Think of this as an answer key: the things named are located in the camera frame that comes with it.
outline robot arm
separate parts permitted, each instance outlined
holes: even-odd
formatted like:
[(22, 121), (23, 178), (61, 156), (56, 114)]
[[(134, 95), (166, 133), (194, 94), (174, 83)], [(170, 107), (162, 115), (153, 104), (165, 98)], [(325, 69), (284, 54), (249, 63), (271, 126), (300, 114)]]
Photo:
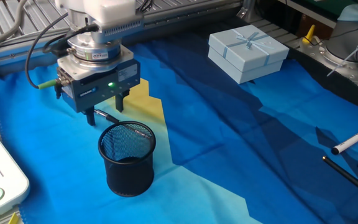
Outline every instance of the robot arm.
[(55, 3), (68, 11), (71, 31), (50, 48), (58, 56), (58, 78), (50, 83), (57, 98), (95, 125), (94, 105), (115, 96), (116, 108), (122, 111), (123, 98), (140, 83), (140, 64), (121, 39), (141, 30), (144, 16), (135, 0)]
[(57, 7), (82, 12), (99, 24), (108, 24), (135, 16), (135, 0), (56, 0)]

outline whiteboard marker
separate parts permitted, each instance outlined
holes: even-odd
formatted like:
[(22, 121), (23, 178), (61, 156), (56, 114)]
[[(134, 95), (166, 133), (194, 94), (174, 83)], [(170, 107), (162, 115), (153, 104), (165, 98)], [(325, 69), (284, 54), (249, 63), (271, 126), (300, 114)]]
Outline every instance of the whiteboard marker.
[(338, 155), (339, 153), (345, 151), (345, 149), (347, 149), (348, 147), (353, 146), (356, 142), (358, 142), (358, 133), (353, 137), (349, 138), (348, 140), (344, 141), (343, 143), (333, 147), (331, 149), (331, 152), (334, 155)]

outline yellow object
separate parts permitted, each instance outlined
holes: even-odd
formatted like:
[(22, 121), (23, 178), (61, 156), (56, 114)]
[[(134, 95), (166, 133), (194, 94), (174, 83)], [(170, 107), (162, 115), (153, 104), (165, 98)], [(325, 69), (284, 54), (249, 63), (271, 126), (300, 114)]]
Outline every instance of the yellow object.
[(13, 213), (11, 220), (9, 221), (8, 224), (17, 224), (18, 221), (19, 221), (19, 217), (16, 215), (16, 213)]
[(314, 33), (314, 28), (315, 28), (316, 26), (315, 25), (312, 25), (311, 27), (310, 27), (310, 30), (309, 30), (309, 32), (308, 32), (308, 35), (306, 35), (306, 38), (308, 39), (306, 39), (306, 38), (303, 38), (302, 39), (302, 42), (304, 43), (304, 44), (310, 44), (310, 42), (309, 42), (309, 40), (311, 41), (311, 39), (312, 39), (312, 37), (313, 37), (313, 33)]

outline black pen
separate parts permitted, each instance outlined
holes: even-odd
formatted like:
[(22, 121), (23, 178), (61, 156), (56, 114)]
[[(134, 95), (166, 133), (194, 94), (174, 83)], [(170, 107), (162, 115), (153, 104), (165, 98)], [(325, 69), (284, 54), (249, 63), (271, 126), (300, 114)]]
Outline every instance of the black pen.
[(329, 166), (331, 166), (334, 170), (340, 173), (343, 177), (345, 177), (348, 181), (354, 184), (358, 188), (358, 180), (346, 170), (342, 169), (338, 164), (332, 161), (330, 158), (323, 156), (323, 161), (326, 162)]

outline light blue gift box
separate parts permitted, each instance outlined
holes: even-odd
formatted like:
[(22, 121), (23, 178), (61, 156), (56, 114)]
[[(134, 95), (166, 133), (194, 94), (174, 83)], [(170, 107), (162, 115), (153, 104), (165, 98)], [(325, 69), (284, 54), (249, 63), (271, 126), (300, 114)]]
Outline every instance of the light blue gift box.
[(208, 57), (238, 83), (279, 71), (288, 51), (253, 25), (209, 37)]

